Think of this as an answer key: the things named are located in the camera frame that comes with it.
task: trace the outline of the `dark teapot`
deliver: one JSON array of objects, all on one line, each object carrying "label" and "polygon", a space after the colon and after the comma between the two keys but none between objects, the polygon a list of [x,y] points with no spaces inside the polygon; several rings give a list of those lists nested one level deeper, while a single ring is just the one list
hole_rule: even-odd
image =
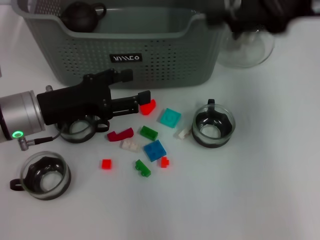
[{"label": "dark teapot", "polygon": [[[98,15],[96,8],[103,8],[103,12]],[[91,33],[95,30],[99,20],[101,20],[106,13],[107,8],[103,3],[89,5],[82,1],[76,1],[64,10],[60,19],[71,31]]]}]

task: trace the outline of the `basket logo text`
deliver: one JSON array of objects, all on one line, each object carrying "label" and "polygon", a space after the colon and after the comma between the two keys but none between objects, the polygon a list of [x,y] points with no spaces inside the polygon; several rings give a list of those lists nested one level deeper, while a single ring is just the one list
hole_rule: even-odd
[{"label": "basket logo text", "polygon": [[112,63],[132,63],[142,62],[141,53],[128,53],[128,54],[110,54]]}]

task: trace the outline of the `red lego brick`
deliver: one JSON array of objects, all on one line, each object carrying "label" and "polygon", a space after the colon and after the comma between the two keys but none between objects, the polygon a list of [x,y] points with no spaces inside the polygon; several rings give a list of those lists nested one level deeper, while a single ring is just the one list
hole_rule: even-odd
[{"label": "red lego brick", "polygon": [[163,156],[161,158],[161,165],[160,165],[161,168],[166,169],[167,166],[169,166],[169,164],[170,164],[170,161],[168,160],[168,158],[166,156]]},{"label": "red lego brick", "polygon": [[156,108],[156,100],[152,99],[150,103],[140,106],[142,115],[149,115]]},{"label": "red lego brick", "polygon": [[112,160],[111,159],[103,159],[101,168],[105,170],[110,170],[112,169]]},{"label": "red lego brick", "polygon": [[130,127],[127,130],[120,132],[119,134],[116,134],[115,131],[110,132],[106,135],[110,142],[117,142],[122,141],[124,139],[132,138],[134,136],[134,131]]}]

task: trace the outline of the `perforated basket wall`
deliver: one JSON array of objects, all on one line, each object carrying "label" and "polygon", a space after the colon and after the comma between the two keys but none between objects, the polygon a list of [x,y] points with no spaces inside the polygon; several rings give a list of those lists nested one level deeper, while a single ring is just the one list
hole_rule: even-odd
[{"label": "perforated basket wall", "polygon": [[[210,78],[219,54],[222,27],[209,29],[200,14],[180,32],[77,33],[57,17],[65,8],[62,0],[33,1],[29,9],[26,2],[13,0],[12,7],[24,17],[57,79],[68,86],[109,68],[133,70],[134,81],[120,88],[198,85]],[[142,61],[113,63],[112,54],[141,54]]]}]

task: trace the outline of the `green indicator light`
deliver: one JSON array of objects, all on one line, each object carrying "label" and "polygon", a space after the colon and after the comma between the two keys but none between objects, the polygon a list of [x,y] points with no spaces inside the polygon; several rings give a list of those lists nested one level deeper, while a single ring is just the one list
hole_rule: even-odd
[{"label": "green indicator light", "polygon": [[24,135],[24,133],[22,131],[15,131],[13,134],[12,134],[12,137],[17,139],[17,138],[21,138],[22,136]]}]

